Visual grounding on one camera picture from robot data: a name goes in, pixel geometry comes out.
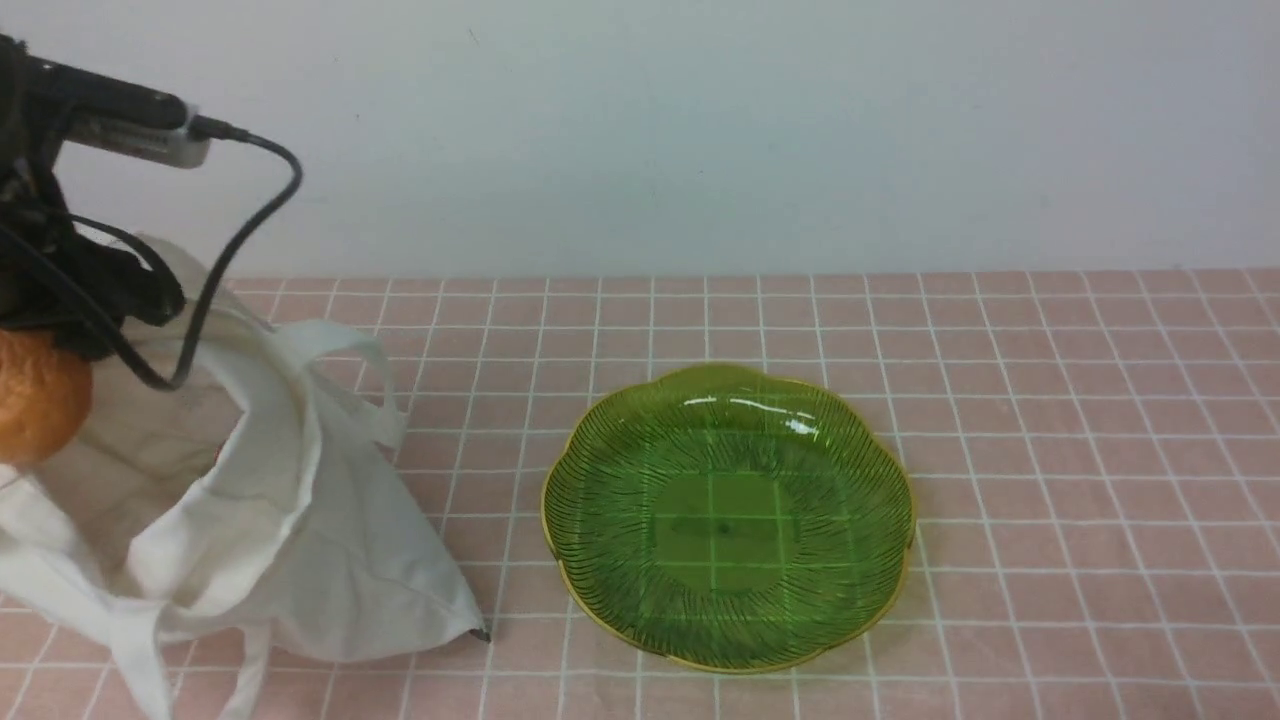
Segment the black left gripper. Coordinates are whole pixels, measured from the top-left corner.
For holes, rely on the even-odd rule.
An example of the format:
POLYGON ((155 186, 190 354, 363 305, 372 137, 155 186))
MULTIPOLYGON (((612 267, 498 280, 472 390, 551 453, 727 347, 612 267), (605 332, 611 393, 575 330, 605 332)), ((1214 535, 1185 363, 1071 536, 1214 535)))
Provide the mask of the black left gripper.
POLYGON ((24 119, 26 42, 3 37, 3 328, 49 332, 96 361, 115 352, 127 319, 161 327, 182 314, 184 291, 159 254, 129 232, 114 245, 81 232, 54 165, 41 160, 24 119))

